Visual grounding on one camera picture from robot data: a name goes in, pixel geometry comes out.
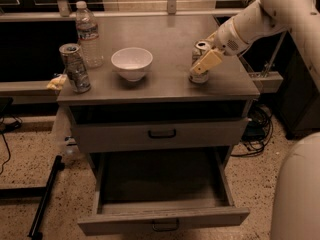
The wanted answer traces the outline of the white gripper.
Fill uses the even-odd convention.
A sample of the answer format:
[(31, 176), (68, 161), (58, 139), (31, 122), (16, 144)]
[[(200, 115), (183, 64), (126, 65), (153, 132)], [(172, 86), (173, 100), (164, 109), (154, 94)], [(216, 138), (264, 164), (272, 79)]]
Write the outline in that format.
[(207, 51), (192, 65), (191, 72), (198, 75), (219, 65), (222, 62), (223, 53), (226, 56), (238, 55), (249, 47), (237, 32), (235, 17), (224, 22), (206, 40), (213, 43), (217, 49)]

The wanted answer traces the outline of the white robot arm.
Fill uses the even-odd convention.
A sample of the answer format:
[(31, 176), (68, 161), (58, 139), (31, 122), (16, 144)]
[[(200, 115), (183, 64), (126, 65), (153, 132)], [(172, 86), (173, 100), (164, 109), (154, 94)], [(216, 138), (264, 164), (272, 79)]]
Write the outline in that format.
[[(316, 0), (255, 0), (207, 38), (195, 43), (190, 80), (203, 83), (225, 56), (256, 40), (291, 34), (314, 78), (320, 75), (320, 14)], [(279, 170), (270, 240), (320, 240), (320, 133), (294, 144)]]

